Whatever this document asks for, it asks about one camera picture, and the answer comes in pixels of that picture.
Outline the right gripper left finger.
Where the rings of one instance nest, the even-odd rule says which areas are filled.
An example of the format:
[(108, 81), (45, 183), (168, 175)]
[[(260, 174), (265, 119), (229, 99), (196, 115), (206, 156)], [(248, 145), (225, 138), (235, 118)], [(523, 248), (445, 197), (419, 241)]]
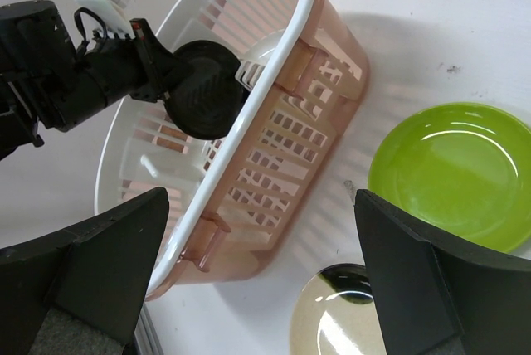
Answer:
[(3, 354), (121, 354), (132, 343), (168, 219), (151, 189), (1, 250)]

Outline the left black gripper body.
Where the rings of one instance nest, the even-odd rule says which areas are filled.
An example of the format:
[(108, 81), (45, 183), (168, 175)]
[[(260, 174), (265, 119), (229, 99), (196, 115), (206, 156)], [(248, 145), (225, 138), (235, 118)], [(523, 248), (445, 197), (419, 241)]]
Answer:
[(103, 40), (93, 51), (75, 50), (65, 40), (31, 39), (31, 122), (67, 132), (138, 92), (148, 76), (132, 40)]

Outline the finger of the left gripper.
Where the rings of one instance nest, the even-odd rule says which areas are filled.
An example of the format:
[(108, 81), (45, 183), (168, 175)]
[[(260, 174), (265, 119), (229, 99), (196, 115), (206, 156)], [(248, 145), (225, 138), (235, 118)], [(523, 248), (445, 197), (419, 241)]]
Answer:
[(169, 51), (153, 33), (145, 18), (129, 21), (134, 32), (134, 47), (143, 69), (141, 83), (129, 96), (143, 102), (191, 102), (192, 75), (196, 68), (198, 45), (193, 42)]

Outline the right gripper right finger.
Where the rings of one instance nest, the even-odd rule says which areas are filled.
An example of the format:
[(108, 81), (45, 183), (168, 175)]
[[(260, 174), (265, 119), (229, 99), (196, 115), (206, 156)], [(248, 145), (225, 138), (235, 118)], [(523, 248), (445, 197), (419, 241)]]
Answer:
[(476, 245), (366, 189), (354, 212), (389, 354), (528, 354), (530, 262)]

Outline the cream plate with black patch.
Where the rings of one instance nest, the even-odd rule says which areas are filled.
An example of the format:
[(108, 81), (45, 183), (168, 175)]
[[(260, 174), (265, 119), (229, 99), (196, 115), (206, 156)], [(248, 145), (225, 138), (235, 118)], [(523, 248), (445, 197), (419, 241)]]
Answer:
[(291, 318), (291, 354), (386, 352), (363, 265), (331, 265), (308, 281)]

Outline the green plate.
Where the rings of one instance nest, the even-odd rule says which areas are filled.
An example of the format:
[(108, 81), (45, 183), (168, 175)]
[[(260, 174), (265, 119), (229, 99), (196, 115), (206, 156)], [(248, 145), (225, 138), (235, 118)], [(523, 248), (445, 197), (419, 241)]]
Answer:
[(490, 105), (424, 109), (381, 142), (368, 189), (444, 231), (509, 253), (530, 237), (530, 127)]

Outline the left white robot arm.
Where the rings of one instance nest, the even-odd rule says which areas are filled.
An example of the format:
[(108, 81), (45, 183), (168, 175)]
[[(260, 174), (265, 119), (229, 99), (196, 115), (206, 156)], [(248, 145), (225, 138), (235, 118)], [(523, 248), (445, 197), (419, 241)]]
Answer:
[(1, 8), (1, 156), (19, 147), (44, 144), (38, 133), (67, 132), (129, 95), (155, 102), (188, 78), (190, 62), (167, 50), (144, 18), (130, 20), (132, 32), (110, 35), (110, 20), (86, 7), (74, 14), (81, 35), (88, 15), (100, 24), (74, 46), (56, 4), (16, 2)]

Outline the white pink dish rack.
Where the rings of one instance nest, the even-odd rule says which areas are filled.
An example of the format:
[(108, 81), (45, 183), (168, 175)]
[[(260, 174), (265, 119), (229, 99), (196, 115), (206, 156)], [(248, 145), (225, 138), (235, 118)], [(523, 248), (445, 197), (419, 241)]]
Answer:
[(368, 85), (367, 55), (329, 0), (177, 0), (170, 50), (210, 40), (242, 62), (250, 96), (223, 139), (194, 139), (164, 107), (124, 98), (100, 156), (95, 211), (154, 187), (166, 231), (147, 299), (176, 284), (245, 280), (275, 257)]

